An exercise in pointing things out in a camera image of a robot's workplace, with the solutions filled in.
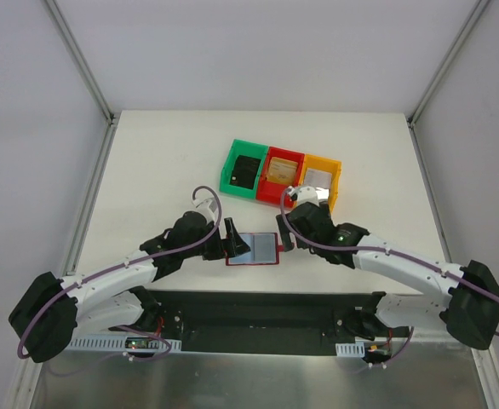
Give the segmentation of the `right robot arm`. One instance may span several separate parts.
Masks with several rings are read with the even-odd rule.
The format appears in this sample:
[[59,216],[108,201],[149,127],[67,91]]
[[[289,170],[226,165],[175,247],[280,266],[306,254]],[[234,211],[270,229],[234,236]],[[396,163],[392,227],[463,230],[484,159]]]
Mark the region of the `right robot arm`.
[[307,249],[333,265],[379,274],[418,292],[374,293],[353,327],[360,337],[420,327],[446,331],[472,349],[490,347],[499,325],[499,285],[485,264],[462,266],[402,251],[365,228],[335,224],[328,210],[312,203],[282,211],[276,220],[287,251]]

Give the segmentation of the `black VIP card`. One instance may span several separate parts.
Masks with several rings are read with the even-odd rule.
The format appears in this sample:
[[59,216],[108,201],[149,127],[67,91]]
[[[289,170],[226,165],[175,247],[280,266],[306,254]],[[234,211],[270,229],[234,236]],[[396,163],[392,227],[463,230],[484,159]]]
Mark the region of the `black VIP card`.
[[261,161],[258,158],[245,155],[237,156],[229,176],[230,184],[245,189],[253,189],[260,165]]

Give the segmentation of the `right aluminium table rail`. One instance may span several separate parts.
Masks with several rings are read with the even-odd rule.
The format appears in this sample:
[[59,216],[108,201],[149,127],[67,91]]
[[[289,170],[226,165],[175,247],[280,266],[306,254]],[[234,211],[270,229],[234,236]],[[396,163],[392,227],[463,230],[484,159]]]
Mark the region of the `right aluminium table rail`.
[[425,158],[423,156],[420,144],[417,140],[417,136],[416,136],[416,132],[414,130],[414,127],[411,124],[407,124],[407,126],[408,126],[408,131],[410,133],[410,139],[411,139],[414,151],[415,151],[416,160],[418,162],[418,165],[420,167],[420,172],[422,174],[422,180],[423,180],[424,187],[426,189],[427,200],[429,202],[431,212],[433,215],[433,222],[434,222],[434,225],[435,225],[438,237],[439,237],[439,243],[441,246],[442,255],[445,258],[445,263],[450,264],[451,263],[450,249],[449,249],[449,245],[447,244],[447,241],[445,238],[445,231],[444,231],[443,223],[442,223],[440,215],[439,215],[439,210],[438,210],[436,198],[435,198],[435,195],[433,192],[433,186],[431,183],[431,179],[429,177],[429,173],[428,173],[427,166],[425,163]]

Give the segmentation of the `green plastic bin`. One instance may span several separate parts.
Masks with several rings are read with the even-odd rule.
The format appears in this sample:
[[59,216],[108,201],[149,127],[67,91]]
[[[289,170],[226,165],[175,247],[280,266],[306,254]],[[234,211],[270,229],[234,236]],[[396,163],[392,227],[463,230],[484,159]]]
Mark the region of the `green plastic bin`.
[[244,199],[255,199],[268,148],[235,139],[221,171],[220,191]]

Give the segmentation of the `red leather card holder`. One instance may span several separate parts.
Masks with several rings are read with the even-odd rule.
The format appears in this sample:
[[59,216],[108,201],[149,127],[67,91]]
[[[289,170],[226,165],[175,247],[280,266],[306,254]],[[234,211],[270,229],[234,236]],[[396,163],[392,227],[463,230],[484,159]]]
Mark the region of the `red leather card holder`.
[[278,244],[276,233],[241,233],[240,236],[249,246],[249,252],[227,258],[228,267],[279,264],[279,253],[283,248]]

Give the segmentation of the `gold VIP card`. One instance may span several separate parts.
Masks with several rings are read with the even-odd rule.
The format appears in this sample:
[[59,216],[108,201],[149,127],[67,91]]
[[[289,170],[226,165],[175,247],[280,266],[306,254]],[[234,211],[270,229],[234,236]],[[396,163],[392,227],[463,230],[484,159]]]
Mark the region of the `gold VIP card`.
[[296,161],[279,157],[271,157],[267,167],[266,179],[271,183],[289,186],[295,180],[296,171]]

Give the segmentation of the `right aluminium frame post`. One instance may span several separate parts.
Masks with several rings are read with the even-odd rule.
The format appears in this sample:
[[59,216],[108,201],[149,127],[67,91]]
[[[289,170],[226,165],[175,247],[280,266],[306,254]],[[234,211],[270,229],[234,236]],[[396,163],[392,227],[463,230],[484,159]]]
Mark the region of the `right aluminium frame post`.
[[463,21],[461,28],[455,35],[437,69],[434,71],[427,87],[424,89],[421,98],[416,103],[416,106],[412,112],[407,116],[407,124],[410,128],[415,127],[427,105],[432,100],[442,81],[445,79],[448,71],[453,67],[456,58],[462,52],[466,42],[472,35],[478,23],[482,20],[485,12],[491,4],[491,0],[478,0],[470,9],[470,12]]

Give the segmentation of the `aluminium table rail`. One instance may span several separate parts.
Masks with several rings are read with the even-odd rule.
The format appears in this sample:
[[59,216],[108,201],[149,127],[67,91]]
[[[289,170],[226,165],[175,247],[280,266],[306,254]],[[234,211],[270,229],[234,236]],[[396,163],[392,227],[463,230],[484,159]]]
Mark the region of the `aluminium table rail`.
[[67,247],[64,260],[60,265],[59,272],[55,274],[57,277],[63,278],[76,271],[95,207],[95,201],[100,191],[101,181],[106,169],[110,151],[112,149],[112,143],[114,142],[115,134],[118,128],[120,116],[120,113],[114,114],[112,120],[106,127],[106,133],[104,134],[100,144],[100,150],[92,168],[89,183],[87,184],[84,192],[83,202],[77,214],[71,241]]
[[416,132],[414,130],[414,127],[411,124],[407,124],[407,126],[408,126],[408,131],[410,133],[410,139],[411,139],[414,151],[415,151],[416,160],[418,162],[418,165],[420,167],[420,172],[422,174],[422,180],[423,180],[424,187],[426,189],[427,200],[429,202],[431,212],[433,215],[433,222],[434,222],[434,225],[435,225],[438,237],[439,237],[439,243],[441,246],[442,255],[445,258],[445,263],[450,264],[451,263],[450,249],[449,249],[449,245],[447,244],[447,241],[445,238],[445,231],[444,231],[443,223],[442,223],[440,215],[439,215],[439,210],[438,210],[436,198],[435,198],[435,195],[433,192],[433,186],[431,183],[431,179],[429,177],[429,173],[428,173],[427,166],[425,163],[425,158],[423,156],[420,144],[417,140],[417,136],[416,136]]

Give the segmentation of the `silver VIP card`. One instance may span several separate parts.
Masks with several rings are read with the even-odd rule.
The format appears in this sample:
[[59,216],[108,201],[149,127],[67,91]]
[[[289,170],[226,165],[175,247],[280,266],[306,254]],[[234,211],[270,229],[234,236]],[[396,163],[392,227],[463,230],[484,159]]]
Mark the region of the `silver VIP card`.
[[319,200],[326,200],[330,196],[331,180],[331,173],[314,168],[307,168],[303,184],[308,187],[313,187],[317,192]]

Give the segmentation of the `left aluminium frame post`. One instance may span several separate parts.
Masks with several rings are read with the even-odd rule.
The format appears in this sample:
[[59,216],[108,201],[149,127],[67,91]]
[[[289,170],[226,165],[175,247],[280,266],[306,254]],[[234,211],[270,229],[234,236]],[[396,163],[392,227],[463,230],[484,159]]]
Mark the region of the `left aluminium frame post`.
[[75,38],[72,29],[70,28],[68,21],[60,8],[60,5],[55,0],[44,0],[42,1],[42,4],[56,27],[56,30],[60,35],[60,39],[65,45],[66,50],[95,105],[99,108],[104,119],[108,123],[112,123],[115,118],[115,114],[106,101],[106,97],[101,91],[95,75],[92,73],[89,63],[83,55],[83,51],[79,47],[77,39]]

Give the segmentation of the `aluminium frame post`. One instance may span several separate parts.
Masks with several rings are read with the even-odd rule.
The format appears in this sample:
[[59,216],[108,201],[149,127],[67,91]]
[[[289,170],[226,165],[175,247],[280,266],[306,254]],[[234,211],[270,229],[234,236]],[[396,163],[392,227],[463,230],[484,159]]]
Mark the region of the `aluminium frame post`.
[[89,63],[83,55],[83,51],[79,47],[77,39],[75,38],[72,29],[70,28],[68,21],[60,8],[60,5],[55,0],[44,0],[42,1],[42,4],[56,27],[56,30],[60,35],[60,39],[65,45],[66,50],[95,105],[99,108],[104,119],[108,123],[112,123],[115,118],[115,114],[106,101],[106,97],[101,91],[95,75],[92,73]]
[[424,89],[421,98],[416,103],[416,106],[412,112],[407,116],[407,124],[410,128],[415,127],[427,105],[432,100],[442,81],[445,79],[448,71],[453,67],[456,58],[462,52],[466,42],[472,35],[478,23],[482,20],[485,12],[491,4],[491,0],[478,0],[470,9],[470,12],[463,21],[461,28],[455,35],[437,69],[434,71],[427,87]]

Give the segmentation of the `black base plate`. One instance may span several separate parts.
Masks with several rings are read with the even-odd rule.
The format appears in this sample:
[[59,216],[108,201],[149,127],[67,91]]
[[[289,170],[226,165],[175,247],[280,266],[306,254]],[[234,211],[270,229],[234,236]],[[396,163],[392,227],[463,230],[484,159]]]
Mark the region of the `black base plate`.
[[408,336],[408,320],[372,315],[382,295],[151,290],[150,312],[132,326],[184,352],[333,356],[338,344]]

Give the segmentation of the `yellow plastic bin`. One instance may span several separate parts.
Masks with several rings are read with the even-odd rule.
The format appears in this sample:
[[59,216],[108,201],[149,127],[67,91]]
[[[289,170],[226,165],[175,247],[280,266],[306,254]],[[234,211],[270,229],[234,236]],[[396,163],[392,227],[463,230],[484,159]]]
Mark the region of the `yellow plastic bin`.
[[314,168],[331,173],[332,180],[330,185],[328,205],[330,210],[333,210],[335,208],[336,200],[338,197],[338,185],[341,177],[341,162],[330,158],[323,158],[312,154],[306,154],[299,178],[300,185],[304,185],[303,179],[307,168]]

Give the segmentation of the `left aluminium table rail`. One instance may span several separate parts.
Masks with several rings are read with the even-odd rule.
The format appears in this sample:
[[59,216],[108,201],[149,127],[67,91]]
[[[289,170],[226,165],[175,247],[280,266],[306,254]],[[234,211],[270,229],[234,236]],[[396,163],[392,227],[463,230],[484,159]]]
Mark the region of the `left aluminium table rail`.
[[55,274],[57,277],[63,278],[76,271],[95,207],[95,201],[100,191],[101,181],[106,169],[110,151],[112,149],[112,143],[114,142],[115,134],[118,128],[120,116],[120,113],[114,114],[112,120],[106,127],[106,133],[104,134],[100,144],[100,150],[92,168],[89,183],[87,184],[84,192],[83,202],[77,214],[71,241],[67,247],[64,260],[60,265],[59,272]]

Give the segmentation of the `red plastic bin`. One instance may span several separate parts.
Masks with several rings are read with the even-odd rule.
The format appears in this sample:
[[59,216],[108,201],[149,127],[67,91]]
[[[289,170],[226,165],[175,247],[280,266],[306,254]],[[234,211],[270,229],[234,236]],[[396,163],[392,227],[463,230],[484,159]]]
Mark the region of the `red plastic bin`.
[[269,147],[259,177],[256,199],[280,205],[280,196],[288,186],[297,186],[305,154],[278,147]]

